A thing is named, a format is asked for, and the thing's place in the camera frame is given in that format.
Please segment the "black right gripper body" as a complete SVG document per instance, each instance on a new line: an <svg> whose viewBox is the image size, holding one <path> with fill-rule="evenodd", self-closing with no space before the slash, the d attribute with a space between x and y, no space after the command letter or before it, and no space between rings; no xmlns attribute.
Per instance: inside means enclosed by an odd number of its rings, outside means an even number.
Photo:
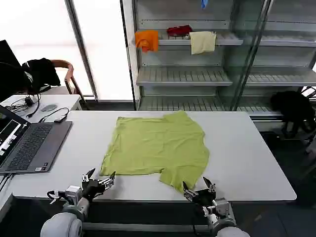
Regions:
<svg viewBox="0 0 316 237"><path fill-rule="evenodd" d="M216 191L210 191L209 189L203 189L195 191L197 194L194 197L194 203L200 206L212 206L213 200L216 199Z"/></svg>

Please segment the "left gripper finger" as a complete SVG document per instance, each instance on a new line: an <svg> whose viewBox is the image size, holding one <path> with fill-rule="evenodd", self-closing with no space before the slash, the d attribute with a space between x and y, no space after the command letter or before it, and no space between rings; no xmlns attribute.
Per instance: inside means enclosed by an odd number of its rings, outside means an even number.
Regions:
<svg viewBox="0 0 316 237"><path fill-rule="evenodd" d="M99 180L98 184L103 187L105 190L109 189L114 185L116 172L114 171L107 179Z"/></svg>
<svg viewBox="0 0 316 237"><path fill-rule="evenodd" d="M89 182L91 176L93 175L95 168L89 170L86 174L81 175L82 182Z"/></svg>

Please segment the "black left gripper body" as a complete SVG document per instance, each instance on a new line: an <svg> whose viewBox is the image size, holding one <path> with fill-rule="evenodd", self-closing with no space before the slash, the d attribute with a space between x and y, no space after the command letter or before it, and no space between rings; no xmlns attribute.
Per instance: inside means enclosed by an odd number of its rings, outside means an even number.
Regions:
<svg viewBox="0 0 316 237"><path fill-rule="evenodd" d="M105 191L105 185L99 184L98 180L89 179L88 182L82 182L82 197L88 201L93 201L97 195L102 195Z"/></svg>

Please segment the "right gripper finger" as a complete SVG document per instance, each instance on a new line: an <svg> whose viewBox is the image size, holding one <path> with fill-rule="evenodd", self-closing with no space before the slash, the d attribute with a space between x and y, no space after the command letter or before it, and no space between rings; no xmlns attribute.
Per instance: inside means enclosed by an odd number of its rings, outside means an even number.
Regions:
<svg viewBox="0 0 316 237"><path fill-rule="evenodd" d="M213 184L208 178L203 177L203 180L208 188L208 191L210 193L215 193L216 192L216 188L215 188L215 184Z"/></svg>
<svg viewBox="0 0 316 237"><path fill-rule="evenodd" d="M183 184L183 195L184 197L189 201L195 201L195 199L198 197L198 193L190 190L185 183L185 181L182 182Z"/></svg>

